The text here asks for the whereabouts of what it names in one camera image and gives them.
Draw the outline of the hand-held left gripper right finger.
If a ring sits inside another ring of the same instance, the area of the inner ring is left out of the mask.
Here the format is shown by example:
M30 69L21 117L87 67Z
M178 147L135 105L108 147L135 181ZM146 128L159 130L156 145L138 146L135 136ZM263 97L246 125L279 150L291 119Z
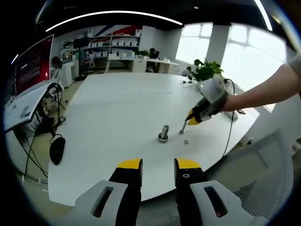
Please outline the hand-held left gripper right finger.
M209 180L201 166L183 158L174 160L176 203L182 226L249 226L252 215L241 199L216 180Z

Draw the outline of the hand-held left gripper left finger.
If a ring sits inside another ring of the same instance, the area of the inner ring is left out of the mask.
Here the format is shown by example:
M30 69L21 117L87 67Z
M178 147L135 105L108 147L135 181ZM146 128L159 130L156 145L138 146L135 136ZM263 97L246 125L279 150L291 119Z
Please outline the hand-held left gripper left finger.
M117 165L110 179L101 180L76 199L74 226L135 226L141 202L143 160Z

